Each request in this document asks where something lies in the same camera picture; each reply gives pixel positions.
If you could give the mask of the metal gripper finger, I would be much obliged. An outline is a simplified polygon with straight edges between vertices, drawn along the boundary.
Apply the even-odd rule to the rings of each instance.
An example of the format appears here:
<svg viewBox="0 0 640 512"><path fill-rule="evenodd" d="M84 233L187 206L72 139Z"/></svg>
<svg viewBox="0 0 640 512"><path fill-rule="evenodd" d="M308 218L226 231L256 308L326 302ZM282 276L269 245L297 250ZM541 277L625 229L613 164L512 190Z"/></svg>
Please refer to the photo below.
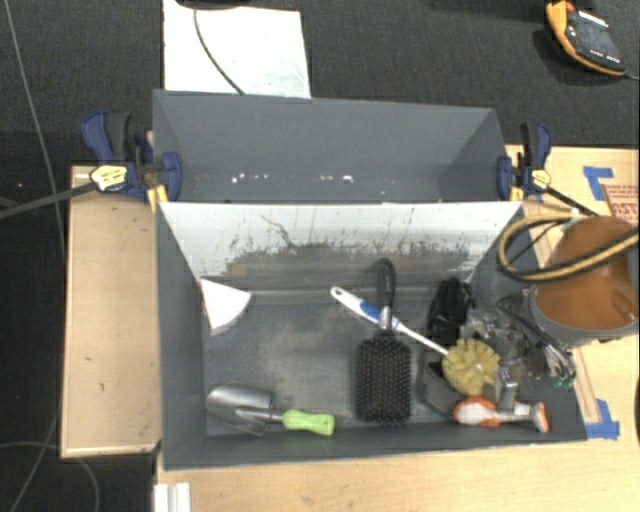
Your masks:
<svg viewBox="0 0 640 512"><path fill-rule="evenodd" d="M519 393L519 383L508 372L500 372L498 384L498 410L512 413Z"/></svg>

